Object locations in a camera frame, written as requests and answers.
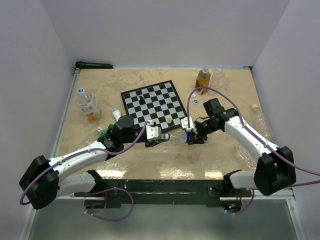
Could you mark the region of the pepsi label bottle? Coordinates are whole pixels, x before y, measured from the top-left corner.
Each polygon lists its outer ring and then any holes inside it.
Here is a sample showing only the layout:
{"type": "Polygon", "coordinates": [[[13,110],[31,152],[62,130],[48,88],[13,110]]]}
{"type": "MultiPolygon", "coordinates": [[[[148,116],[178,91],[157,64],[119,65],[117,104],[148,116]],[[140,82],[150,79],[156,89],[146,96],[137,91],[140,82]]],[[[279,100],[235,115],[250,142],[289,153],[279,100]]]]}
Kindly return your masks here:
{"type": "Polygon", "coordinates": [[[177,142],[179,144],[189,144],[191,140],[192,132],[181,131],[176,135],[177,142]]]}

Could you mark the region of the white pepsi bottle cap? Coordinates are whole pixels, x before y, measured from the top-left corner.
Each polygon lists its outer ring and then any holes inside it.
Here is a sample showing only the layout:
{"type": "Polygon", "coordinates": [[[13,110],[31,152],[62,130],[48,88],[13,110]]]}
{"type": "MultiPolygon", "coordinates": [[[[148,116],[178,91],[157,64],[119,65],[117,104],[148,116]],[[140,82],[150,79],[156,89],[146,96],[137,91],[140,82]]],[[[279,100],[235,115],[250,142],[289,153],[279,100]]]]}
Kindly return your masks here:
{"type": "Polygon", "coordinates": [[[169,140],[170,140],[170,137],[171,137],[171,135],[170,135],[169,133],[164,133],[164,134],[162,135],[162,138],[163,138],[165,141],[169,141],[169,140]]]}

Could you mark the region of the amber drink bottle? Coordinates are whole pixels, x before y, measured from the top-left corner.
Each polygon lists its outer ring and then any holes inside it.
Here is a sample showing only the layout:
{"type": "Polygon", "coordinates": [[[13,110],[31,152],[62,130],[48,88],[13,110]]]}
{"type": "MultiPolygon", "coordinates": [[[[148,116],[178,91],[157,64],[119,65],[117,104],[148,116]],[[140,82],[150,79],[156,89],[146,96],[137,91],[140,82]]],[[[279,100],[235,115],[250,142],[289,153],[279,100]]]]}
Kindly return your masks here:
{"type": "Polygon", "coordinates": [[[208,67],[201,69],[197,75],[195,87],[198,88],[196,91],[203,95],[207,89],[203,87],[208,87],[210,83],[211,74],[208,67]]]}

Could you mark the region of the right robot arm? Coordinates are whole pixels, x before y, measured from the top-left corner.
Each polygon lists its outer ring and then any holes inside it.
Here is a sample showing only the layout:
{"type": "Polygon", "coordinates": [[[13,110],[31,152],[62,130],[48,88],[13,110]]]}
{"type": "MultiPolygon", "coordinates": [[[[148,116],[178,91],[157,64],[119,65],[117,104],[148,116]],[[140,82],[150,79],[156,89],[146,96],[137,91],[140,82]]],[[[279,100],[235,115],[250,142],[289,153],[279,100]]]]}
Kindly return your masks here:
{"type": "Polygon", "coordinates": [[[223,177],[223,192],[230,197],[241,189],[260,191],[265,196],[296,183],[293,152],[288,147],[278,147],[262,137],[240,116],[234,108],[225,109],[217,98],[204,103],[208,119],[198,122],[190,116],[181,120],[188,135],[188,143],[204,144],[207,135],[223,131],[236,139],[255,159],[255,169],[236,170],[223,177]]]}

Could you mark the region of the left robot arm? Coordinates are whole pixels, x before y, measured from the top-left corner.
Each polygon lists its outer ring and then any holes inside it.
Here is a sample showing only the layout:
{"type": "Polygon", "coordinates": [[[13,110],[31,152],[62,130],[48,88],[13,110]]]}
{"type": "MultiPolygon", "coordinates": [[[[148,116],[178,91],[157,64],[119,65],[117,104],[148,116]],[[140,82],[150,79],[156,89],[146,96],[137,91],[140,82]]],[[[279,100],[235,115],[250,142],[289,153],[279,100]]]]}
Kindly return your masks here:
{"type": "Polygon", "coordinates": [[[23,191],[19,203],[39,210],[69,194],[99,196],[104,190],[100,175],[94,170],[76,174],[78,171],[123,154],[137,143],[150,148],[169,139],[170,134],[154,121],[147,120],[139,127],[131,116],[123,115],[104,135],[79,150],[58,157],[34,158],[19,181],[23,191]]]}

